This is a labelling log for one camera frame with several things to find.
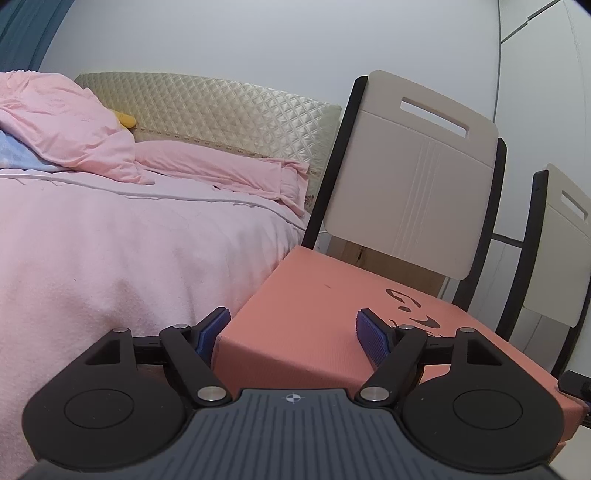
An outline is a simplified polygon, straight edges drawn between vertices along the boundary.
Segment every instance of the light blue blanket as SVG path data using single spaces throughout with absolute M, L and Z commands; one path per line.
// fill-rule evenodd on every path
M 64 171 L 69 168 L 56 165 L 40 158 L 35 152 L 12 135 L 0 130 L 0 168 L 20 168 L 48 172 Z

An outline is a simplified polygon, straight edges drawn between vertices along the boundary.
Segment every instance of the yellow plush toy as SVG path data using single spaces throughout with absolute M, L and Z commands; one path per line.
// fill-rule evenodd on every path
M 117 110 L 113 110 L 110 109 L 111 112 L 113 112 L 115 114 L 115 116 L 117 117 L 117 120 L 119 120 L 119 123 L 125 127 L 125 128 L 133 128 L 135 127 L 135 124 L 137 123 L 135 121 L 135 117 L 131 116 L 131 115 L 127 115 L 126 113 L 122 113 L 122 112 L 118 112 Z

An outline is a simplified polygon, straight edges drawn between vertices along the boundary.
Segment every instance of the pink pillow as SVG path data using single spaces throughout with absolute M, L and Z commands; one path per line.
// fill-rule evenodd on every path
M 135 160 L 147 170 L 195 179 L 233 192 L 283 202 L 304 215 L 308 164 L 282 158 L 249 158 L 173 140 L 135 145 Z

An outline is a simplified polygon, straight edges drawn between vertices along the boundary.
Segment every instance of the white wardrobe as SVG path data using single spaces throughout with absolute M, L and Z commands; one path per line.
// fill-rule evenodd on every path
M 500 0 L 495 123 L 507 144 L 495 233 L 523 240 L 532 177 L 555 164 L 591 196 L 591 17 L 574 0 Z M 520 249 L 493 240 L 469 313 L 494 329 Z M 591 319 L 570 369 L 591 375 Z M 522 310 L 511 343 L 548 370 L 568 327 Z

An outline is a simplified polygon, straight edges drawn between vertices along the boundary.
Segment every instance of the black print on box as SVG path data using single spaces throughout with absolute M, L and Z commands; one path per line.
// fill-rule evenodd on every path
M 421 304 L 419 302 L 417 302 L 414 298 L 409 297 L 408 295 L 406 295 L 405 293 L 402 293 L 401 291 L 391 290 L 390 288 L 386 289 L 386 293 L 388 295 L 390 295 L 393 299 L 398 300 L 399 302 L 404 304 L 404 305 L 398 307 L 398 310 L 400 310 L 402 312 L 406 312 L 406 313 L 413 313 L 416 310 L 417 313 L 420 313 L 418 310 L 421 309 Z M 409 301 L 405 301 L 403 297 L 406 297 L 412 303 L 410 303 Z M 432 319 L 429 315 L 427 315 L 425 313 L 423 313 L 423 315 L 425 315 L 425 317 L 426 317 L 425 320 L 417 320 L 417 319 L 414 319 L 410 316 L 408 317 L 408 319 L 412 320 L 415 323 L 418 323 L 419 325 L 423 325 L 427 328 L 441 328 L 441 325 L 439 325 L 439 323 L 437 323 L 436 320 Z M 392 322 L 394 325 L 398 326 L 395 321 L 390 320 L 390 322 Z M 425 331 L 428 334 L 435 336 L 432 332 L 429 332 L 428 330 L 425 330 Z

